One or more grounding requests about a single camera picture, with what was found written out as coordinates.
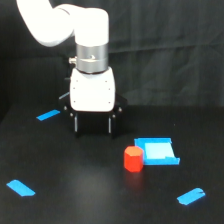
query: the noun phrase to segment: blue tape strip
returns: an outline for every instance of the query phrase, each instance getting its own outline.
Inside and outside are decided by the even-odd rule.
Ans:
[[[13,191],[15,191],[20,196],[33,196],[35,194],[34,191],[32,191],[30,188],[28,188],[26,185],[21,183],[18,180],[12,180],[7,184],[8,187],[10,187]]]
[[[37,119],[40,120],[40,121],[43,121],[43,120],[48,119],[49,117],[52,117],[52,116],[54,116],[56,114],[59,114],[59,113],[60,113],[60,111],[58,111],[58,110],[52,110],[52,111],[50,111],[46,114],[40,115],[39,117],[37,117]]]
[[[188,193],[178,197],[177,200],[179,201],[180,204],[188,205],[204,196],[205,193],[201,188],[195,188],[194,190],[189,191]]]

